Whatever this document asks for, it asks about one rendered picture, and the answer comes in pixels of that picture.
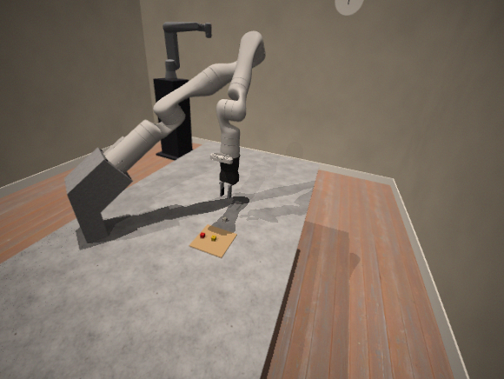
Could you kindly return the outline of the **orange flat mat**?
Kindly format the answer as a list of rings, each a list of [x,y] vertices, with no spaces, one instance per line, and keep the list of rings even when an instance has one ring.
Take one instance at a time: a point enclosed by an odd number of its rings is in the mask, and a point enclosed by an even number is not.
[[[200,234],[205,233],[205,237],[201,238]],[[217,227],[208,225],[201,231],[201,233],[189,245],[194,249],[199,249],[203,252],[209,253],[213,256],[223,257],[230,244],[237,236],[236,233],[219,229]],[[211,237],[216,236],[215,241],[211,241]]]

